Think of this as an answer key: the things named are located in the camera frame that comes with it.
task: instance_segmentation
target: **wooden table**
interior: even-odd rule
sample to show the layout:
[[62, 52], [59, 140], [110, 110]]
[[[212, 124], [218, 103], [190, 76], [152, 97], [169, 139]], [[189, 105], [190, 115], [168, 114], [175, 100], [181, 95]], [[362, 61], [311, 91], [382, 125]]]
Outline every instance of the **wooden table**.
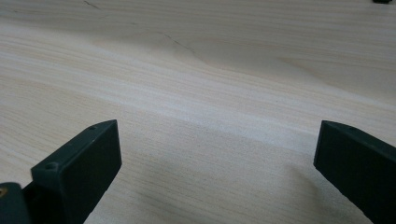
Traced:
[[0, 0], [0, 97], [0, 182], [23, 187], [118, 120], [86, 223], [370, 223], [313, 158], [323, 119], [396, 145], [396, 5]]

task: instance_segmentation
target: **table surface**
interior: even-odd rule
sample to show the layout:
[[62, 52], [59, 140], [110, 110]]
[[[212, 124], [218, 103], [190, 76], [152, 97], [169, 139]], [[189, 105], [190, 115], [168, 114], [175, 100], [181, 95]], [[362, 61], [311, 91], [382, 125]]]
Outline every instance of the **table surface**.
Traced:
[[370, 223], [313, 159], [323, 119], [396, 146], [395, 3], [0, 0], [0, 31], [0, 182], [117, 119], [86, 223]]

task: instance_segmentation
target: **black object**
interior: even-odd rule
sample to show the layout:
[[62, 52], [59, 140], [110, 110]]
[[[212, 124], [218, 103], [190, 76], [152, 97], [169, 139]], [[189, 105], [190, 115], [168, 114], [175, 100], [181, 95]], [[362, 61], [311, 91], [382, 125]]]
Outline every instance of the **black object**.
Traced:
[[396, 223], [396, 148], [323, 120], [315, 167], [374, 223]]
[[83, 223], [120, 167], [117, 121], [95, 124], [34, 166], [26, 188], [0, 184], [0, 223]]
[[375, 3], [380, 3], [380, 4], [388, 4], [389, 2], [391, 2], [392, 0], [373, 0], [373, 2]]

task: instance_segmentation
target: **screw hole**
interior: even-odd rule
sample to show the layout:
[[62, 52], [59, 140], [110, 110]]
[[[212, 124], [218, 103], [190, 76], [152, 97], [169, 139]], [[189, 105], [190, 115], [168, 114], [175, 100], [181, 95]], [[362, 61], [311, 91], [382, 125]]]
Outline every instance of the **screw hole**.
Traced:
[[8, 189], [0, 188], [0, 198], [7, 194]]
[[50, 162], [48, 163], [45, 167], [46, 170], [55, 170], [56, 168], [58, 168], [58, 163], [56, 162]]

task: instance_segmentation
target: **light wood tabletop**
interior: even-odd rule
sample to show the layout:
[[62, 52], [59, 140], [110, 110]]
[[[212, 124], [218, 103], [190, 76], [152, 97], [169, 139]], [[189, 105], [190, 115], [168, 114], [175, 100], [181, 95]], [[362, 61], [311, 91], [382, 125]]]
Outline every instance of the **light wood tabletop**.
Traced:
[[86, 223], [371, 223], [313, 159], [323, 119], [396, 146], [396, 5], [0, 0], [0, 182], [109, 119]]

